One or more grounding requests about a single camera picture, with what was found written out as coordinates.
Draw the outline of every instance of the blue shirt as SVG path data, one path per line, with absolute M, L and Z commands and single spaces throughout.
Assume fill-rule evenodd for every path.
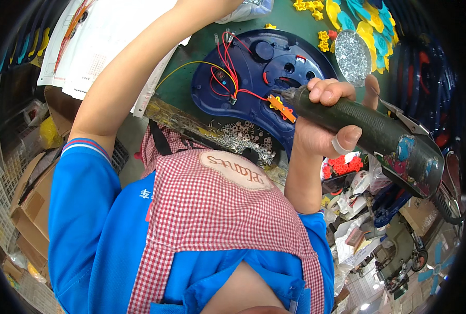
M 74 139 L 64 147 L 49 207 L 48 268 L 55 296 L 66 312 L 126 312 L 146 244 L 153 185 L 154 172 L 122 190 L 108 154 L 91 140 Z M 318 254 L 324 312 L 330 313 L 334 267 L 323 216 L 299 215 Z M 241 261 L 259 273 L 287 310 L 309 292 L 300 259 L 289 253 L 186 251 L 174 255 L 163 303 L 199 313 Z M 151 308 L 154 313 L 161 310 L 162 306 Z

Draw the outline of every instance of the tape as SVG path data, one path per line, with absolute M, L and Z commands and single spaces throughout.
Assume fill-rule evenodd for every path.
M 335 135 L 332 140 L 331 140 L 331 143 L 332 143 L 332 146 L 334 147 L 334 149 L 336 150 L 336 152 L 339 154 L 339 155 L 346 155 L 348 153 L 350 153 L 353 149 L 350 149 L 350 150 L 346 150 L 344 149 L 341 145 L 340 145 L 340 142 L 337 141 L 337 135 Z

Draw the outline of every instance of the embroidered patch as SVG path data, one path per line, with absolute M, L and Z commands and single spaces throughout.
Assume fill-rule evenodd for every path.
M 219 172 L 226 180 L 248 190 L 267 190 L 273 187 L 263 171 L 242 157 L 221 151 L 200 154 L 202 165 Z

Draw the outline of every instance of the person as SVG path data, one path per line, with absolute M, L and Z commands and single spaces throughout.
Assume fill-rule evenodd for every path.
M 299 117 L 285 195 L 247 159 L 192 146 L 150 124 L 142 179 L 121 189 L 115 136 L 158 62 L 242 0 L 177 0 L 98 76 L 54 171 L 48 268 L 68 313 L 330 313 L 334 267 L 320 210 L 323 156 L 355 147 Z M 366 83 L 379 92 L 374 76 Z M 355 100 L 336 79 L 308 83 L 315 105 Z M 367 89 L 364 104 L 375 108 Z M 156 137 L 166 139 L 162 153 Z

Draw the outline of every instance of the blue fan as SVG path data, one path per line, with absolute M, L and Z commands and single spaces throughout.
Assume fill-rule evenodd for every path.
M 421 272 L 418 273 L 418 282 L 427 280 L 431 277 L 434 278 L 434 283 L 432 284 L 432 289 L 430 290 L 430 294 L 436 294 L 437 285 L 439 284 L 439 273 L 441 272 L 441 270 L 450 266 L 455 260 L 455 255 L 451 255 L 450 257 L 446 259 L 446 261 L 441 263 L 442 248 L 443 248 L 443 243 L 442 242 L 437 243 L 436 249 L 435 249 L 435 256 L 434 256 L 434 262 L 436 263 L 436 265 L 434 266 L 434 268 L 430 269 L 429 271 L 425 271 L 423 273 Z

